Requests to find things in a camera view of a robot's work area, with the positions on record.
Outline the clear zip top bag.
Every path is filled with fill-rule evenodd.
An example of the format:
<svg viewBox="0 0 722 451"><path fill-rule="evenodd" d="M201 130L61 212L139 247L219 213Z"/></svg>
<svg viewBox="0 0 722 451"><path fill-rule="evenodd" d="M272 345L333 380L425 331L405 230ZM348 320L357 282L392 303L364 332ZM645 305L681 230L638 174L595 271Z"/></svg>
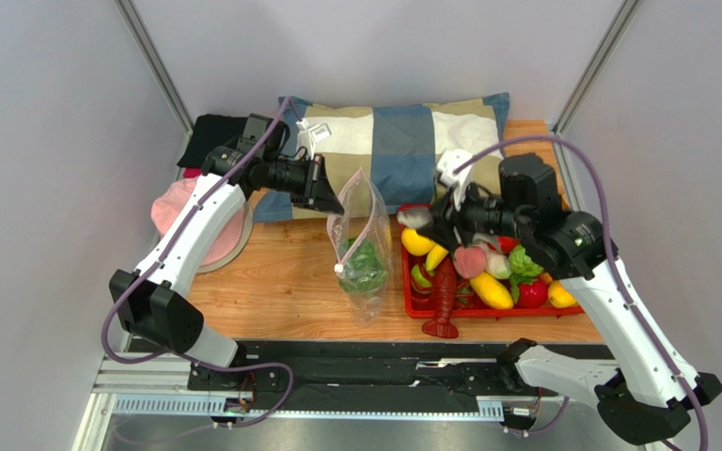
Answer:
<svg viewBox="0 0 722 451"><path fill-rule="evenodd" d="M393 270L388 211L383 196L359 169L338 194L342 214L327 217L328 238L336 254L334 274L348 297L353 321L362 327L379 316Z"/></svg>

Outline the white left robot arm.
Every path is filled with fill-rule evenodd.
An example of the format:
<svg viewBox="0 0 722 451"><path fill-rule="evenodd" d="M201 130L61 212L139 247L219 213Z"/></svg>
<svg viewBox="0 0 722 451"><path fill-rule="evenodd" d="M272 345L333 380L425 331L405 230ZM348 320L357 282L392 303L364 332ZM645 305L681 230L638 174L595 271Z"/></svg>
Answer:
<svg viewBox="0 0 722 451"><path fill-rule="evenodd" d="M296 123L300 156L281 155L289 127L280 117L250 116L241 134L214 148L181 212L160 243L130 271L109 281L114 307L106 323L208 368L230 366L239 346L216 332L186 299L197 270L228 221L253 192L288 194L300 209L341 214L316 146L331 136L325 123Z"/></svg>

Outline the green toy lettuce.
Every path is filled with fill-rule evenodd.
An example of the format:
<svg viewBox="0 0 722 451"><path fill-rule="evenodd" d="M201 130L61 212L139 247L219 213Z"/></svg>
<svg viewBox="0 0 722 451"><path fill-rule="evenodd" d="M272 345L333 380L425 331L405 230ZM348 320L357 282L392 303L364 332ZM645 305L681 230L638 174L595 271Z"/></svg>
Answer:
<svg viewBox="0 0 722 451"><path fill-rule="evenodd" d="M338 284L349 296L371 296L383 288L389 278L388 266L381 252L369 239L360 241L343 269Z"/></svg>

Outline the grey toy fish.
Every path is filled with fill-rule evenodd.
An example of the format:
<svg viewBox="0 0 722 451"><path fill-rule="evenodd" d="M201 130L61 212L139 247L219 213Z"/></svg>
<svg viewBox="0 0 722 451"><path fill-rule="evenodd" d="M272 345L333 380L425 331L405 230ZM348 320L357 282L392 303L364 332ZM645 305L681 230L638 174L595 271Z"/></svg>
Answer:
<svg viewBox="0 0 722 451"><path fill-rule="evenodd" d="M399 210L397 220L401 226L414 230L433 224L432 213L429 207L415 206L409 209Z"/></svg>

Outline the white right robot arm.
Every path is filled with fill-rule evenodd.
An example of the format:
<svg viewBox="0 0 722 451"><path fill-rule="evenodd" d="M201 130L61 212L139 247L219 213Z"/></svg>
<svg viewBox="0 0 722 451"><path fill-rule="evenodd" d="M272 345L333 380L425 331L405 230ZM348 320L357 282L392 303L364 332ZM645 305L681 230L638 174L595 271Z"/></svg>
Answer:
<svg viewBox="0 0 722 451"><path fill-rule="evenodd" d="M473 182L476 161L461 149L440 157L434 176L446 191L428 207L419 233L451 251L468 249L478 235L516 239L573 295L617 363L602 367L522 338L498 357L503 375L590 406L633 445L667 443L692 420L702 420L722 384L689 365L661 332L602 220L565 209L554 168L534 154L499 163L496 195Z"/></svg>

